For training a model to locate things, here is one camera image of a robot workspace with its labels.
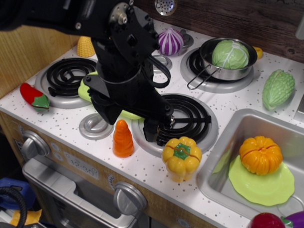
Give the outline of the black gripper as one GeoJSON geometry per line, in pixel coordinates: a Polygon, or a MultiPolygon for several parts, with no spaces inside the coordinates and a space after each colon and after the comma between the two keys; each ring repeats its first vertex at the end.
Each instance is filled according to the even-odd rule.
{"type": "Polygon", "coordinates": [[[172,128],[175,124],[173,108],[156,91],[168,86],[171,79],[169,69],[150,56],[147,66],[140,65],[131,71],[129,78],[109,76],[109,71],[101,64],[97,65],[98,74],[87,75],[83,83],[89,87],[91,102],[97,112],[110,125],[114,124],[123,110],[145,118],[144,136],[148,142],[155,142],[159,134],[159,125],[172,128]],[[156,66],[167,78],[165,83],[153,81],[151,66],[156,66]]]}

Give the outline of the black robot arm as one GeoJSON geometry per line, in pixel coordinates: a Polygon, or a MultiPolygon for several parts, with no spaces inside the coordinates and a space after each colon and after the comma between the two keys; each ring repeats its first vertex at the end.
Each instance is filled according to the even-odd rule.
{"type": "Polygon", "coordinates": [[[159,36],[134,0],[0,0],[0,31],[22,25],[91,38],[97,74],[83,81],[107,123],[114,124],[124,110],[143,117],[149,142],[157,140],[160,129],[173,125],[174,110],[157,92],[168,83],[153,80],[153,67],[171,77],[152,55],[159,36]]]}

